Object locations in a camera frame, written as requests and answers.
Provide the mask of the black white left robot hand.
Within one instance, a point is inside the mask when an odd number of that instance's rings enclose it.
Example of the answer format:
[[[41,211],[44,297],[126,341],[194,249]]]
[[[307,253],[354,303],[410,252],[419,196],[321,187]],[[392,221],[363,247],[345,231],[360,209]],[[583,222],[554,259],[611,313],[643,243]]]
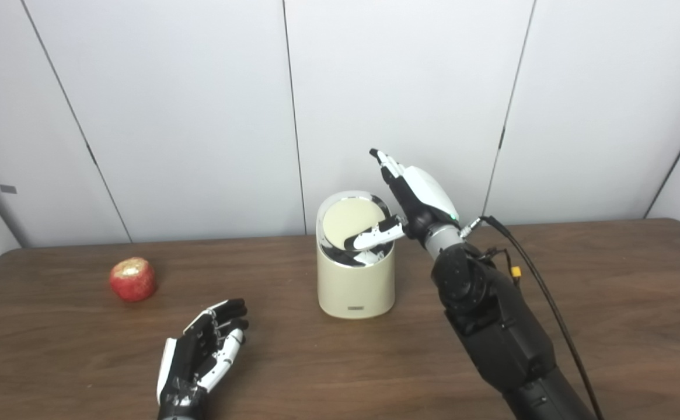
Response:
[[[204,419],[209,396],[230,370],[245,343],[249,322],[244,299],[206,307],[182,331],[167,338],[156,401],[158,419]]]

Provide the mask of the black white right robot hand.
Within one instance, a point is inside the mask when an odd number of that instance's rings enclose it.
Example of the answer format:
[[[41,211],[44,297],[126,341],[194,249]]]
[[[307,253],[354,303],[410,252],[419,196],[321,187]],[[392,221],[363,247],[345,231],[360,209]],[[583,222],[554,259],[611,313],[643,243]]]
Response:
[[[405,167],[377,149],[369,154],[377,160],[384,182],[399,203],[402,215],[391,215],[343,242],[348,251],[364,251],[409,237],[418,241],[432,258],[462,242],[459,213],[440,184],[426,171]]]

